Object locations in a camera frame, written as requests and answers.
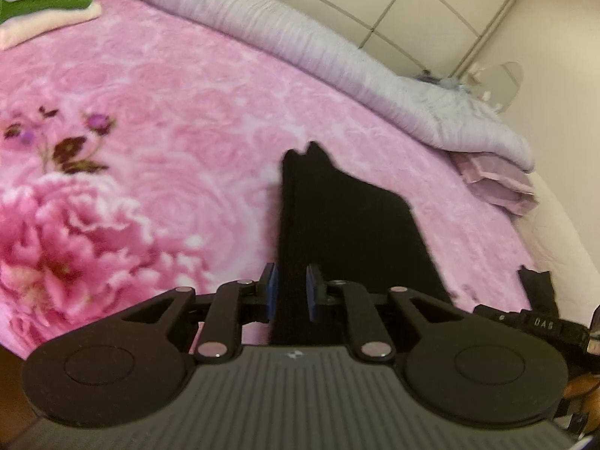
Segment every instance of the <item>green folded cloth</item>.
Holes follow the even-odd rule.
[[[0,24],[9,18],[29,15],[50,8],[61,10],[83,10],[92,0],[0,0]]]

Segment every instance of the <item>pink pillow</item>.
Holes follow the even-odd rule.
[[[450,152],[450,158],[467,187],[484,201],[519,216],[538,205],[527,174],[512,162],[487,152]]]

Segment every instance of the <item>white logo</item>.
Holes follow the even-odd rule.
[[[290,357],[290,359],[296,360],[298,357],[302,357],[304,353],[302,353],[300,350],[294,350],[287,352],[286,355]]]

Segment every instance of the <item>gray ribbed panel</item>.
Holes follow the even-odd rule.
[[[566,450],[550,422],[506,431],[445,421],[410,398],[391,369],[345,348],[246,347],[198,369],[148,418],[105,430],[39,421],[10,450]]]

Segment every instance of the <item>large pink peony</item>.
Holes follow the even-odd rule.
[[[199,239],[153,228],[107,176],[52,173],[0,190],[0,232],[0,313],[21,356],[177,285],[211,282]]]

